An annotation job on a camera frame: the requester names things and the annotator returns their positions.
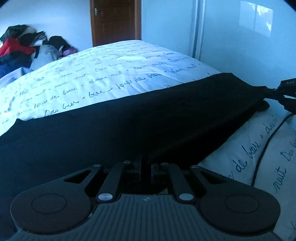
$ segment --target white wall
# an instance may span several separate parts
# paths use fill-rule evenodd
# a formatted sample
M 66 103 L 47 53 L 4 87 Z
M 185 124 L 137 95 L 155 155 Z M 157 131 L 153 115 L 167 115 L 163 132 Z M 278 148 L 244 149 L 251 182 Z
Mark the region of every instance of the white wall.
M 142 0 L 142 40 L 189 55 L 195 0 Z
M 79 51 L 92 47 L 89 0 L 8 0 L 0 8 L 0 36 L 17 24 L 62 36 Z
M 269 88 L 296 77 L 296 12 L 284 0 L 206 0 L 204 23 L 202 62 Z

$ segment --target brown wooden door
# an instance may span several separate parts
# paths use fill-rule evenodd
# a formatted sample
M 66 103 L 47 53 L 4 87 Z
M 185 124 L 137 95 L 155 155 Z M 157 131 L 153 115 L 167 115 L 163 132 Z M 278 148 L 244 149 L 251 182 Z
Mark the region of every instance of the brown wooden door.
M 91 0 L 93 46 L 139 39 L 139 2 Z

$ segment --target white bedsheet with handwriting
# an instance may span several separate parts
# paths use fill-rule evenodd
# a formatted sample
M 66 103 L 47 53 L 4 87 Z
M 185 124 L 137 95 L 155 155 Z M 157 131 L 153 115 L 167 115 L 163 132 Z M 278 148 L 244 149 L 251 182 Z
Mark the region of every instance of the white bedsheet with handwriting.
M 0 90 L 0 135 L 16 119 L 41 118 L 219 73 L 140 40 L 98 46 L 51 62 Z

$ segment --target red jacket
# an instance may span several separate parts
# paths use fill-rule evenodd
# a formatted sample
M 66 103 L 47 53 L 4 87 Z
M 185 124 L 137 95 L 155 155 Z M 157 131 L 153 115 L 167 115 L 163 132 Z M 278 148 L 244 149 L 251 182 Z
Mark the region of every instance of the red jacket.
M 15 51 L 22 51 L 25 54 L 31 55 L 35 49 L 32 47 L 21 46 L 17 39 L 8 38 L 0 48 L 0 57 Z

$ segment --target silver screw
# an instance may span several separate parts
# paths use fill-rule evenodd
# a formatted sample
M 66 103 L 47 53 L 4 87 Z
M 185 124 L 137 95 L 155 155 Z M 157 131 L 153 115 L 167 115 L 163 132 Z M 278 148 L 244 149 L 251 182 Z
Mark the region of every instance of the silver screw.
M 110 201 L 113 198 L 113 196 L 110 193 L 101 193 L 98 196 L 98 199 L 101 201 Z
M 179 198 L 183 201 L 190 201 L 194 198 L 194 196 L 190 193 L 182 193 L 179 195 Z

